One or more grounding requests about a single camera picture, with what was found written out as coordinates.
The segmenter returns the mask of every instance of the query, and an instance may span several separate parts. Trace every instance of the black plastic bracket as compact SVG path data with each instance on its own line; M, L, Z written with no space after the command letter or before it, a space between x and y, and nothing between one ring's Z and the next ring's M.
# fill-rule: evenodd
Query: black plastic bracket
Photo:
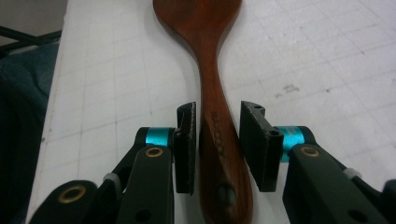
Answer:
M239 139L247 164L261 192L276 191L283 133L265 119L265 108L241 103Z

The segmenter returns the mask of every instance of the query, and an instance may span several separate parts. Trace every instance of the dark cloth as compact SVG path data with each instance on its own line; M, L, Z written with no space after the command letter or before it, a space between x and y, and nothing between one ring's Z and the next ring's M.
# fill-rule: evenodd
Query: dark cloth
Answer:
M58 47L0 60L1 223L26 216Z

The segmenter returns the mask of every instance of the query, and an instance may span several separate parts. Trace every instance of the screw hole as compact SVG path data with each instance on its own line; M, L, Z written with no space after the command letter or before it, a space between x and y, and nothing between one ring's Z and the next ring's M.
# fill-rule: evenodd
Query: screw hole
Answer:
M347 212L350 217L352 217L355 221L358 221L360 223L366 223L368 221L368 218L366 215L364 215L362 212L358 210L349 210Z
M61 195L59 195L58 201L60 203L72 203L79 200L84 196L86 189L82 185L75 185L64 190Z
M142 209L136 213L134 219L138 222L146 222L151 218L151 213L148 209Z
M163 154L163 150L158 147L152 147L146 150L146 156L148 157L159 157Z

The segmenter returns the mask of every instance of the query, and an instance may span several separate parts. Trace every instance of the spoon handle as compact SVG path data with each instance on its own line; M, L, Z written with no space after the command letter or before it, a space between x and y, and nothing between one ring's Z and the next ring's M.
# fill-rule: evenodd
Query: spoon handle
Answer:
M250 223L252 191L218 71L216 48L195 52L201 76L200 199L206 223Z

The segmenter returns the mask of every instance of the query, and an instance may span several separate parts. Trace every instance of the reddish-brown wooden spoon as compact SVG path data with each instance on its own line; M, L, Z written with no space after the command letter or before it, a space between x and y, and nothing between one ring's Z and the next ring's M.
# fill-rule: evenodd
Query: reddish-brown wooden spoon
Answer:
M248 169L218 71L221 44L241 0L153 0L163 27L190 47L201 76L200 199L206 223L250 223Z

